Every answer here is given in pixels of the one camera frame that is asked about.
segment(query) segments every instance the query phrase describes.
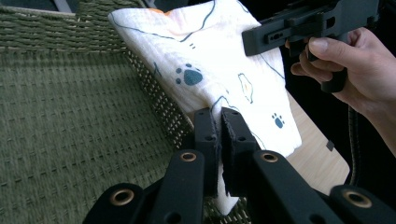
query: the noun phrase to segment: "folded cloth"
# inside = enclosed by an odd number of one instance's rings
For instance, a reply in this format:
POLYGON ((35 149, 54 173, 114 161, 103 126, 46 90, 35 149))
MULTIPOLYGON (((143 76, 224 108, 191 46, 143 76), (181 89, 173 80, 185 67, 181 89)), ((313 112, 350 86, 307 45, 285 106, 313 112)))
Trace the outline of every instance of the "folded cloth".
MULTIPOLYGON (((210 107, 239 111, 262 149, 287 157, 301 145, 290 111, 279 49, 247 57, 242 32, 260 25, 236 0, 214 0, 163 13, 125 8, 108 15, 128 48, 193 120, 210 107)), ((222 167, 215 205, 227 215, 237 198, 225 192, 222 167)))

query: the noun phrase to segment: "wicker weave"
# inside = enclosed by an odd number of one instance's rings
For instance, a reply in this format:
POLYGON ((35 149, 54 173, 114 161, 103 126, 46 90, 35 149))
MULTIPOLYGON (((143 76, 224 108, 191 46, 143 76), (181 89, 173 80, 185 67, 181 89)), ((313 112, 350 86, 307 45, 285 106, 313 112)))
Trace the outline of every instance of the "wicker weave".
MULTIPOLYGON (((110 186, 161 178, 191 125, 107 14, 0 7, 0 223, 81 223, 110 186)), ((205 223, 248 223, 205 204, 205 223)))

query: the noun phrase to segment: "paw print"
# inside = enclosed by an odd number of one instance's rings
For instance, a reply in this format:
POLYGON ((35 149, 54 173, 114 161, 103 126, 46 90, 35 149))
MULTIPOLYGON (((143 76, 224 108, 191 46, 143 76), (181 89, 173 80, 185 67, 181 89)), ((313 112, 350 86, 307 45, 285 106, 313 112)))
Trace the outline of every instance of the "paw print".
MULTIPOLYGON (((178 68, 176 70, 176 73, 183 74, 184 83, 186 83, 186 85, 188 86, 194 86, 200 83, 202 79, 204 79, 201 74, 201 70, 199 70, 198 68, 192 68, 192 65, 189 63, 186 63, 186 69, 183 70, 181 68, 178 68)), ((176 79, 176 83, 181 84, 181 82, 181 78, 178 77, 176 79)))
POLYGON ((282 120, 282 116, 278 116, 277 114, 274 114, 272 118, 275 120, 275 124, 278 128, 283 128, 285 121, 282 120))

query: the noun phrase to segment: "light wood surface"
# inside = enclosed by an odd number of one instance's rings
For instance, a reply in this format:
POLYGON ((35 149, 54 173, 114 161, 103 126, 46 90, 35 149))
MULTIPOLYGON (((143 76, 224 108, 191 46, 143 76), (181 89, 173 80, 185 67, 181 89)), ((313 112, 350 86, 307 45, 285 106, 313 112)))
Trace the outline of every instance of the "light wood surface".
POLYGON ((348 165, 335 148, 326 147, 328 139, 291 95, 289 100, 303 144, 287 160, 313 189, 329 194, 333 186, 344 184, 348 165))

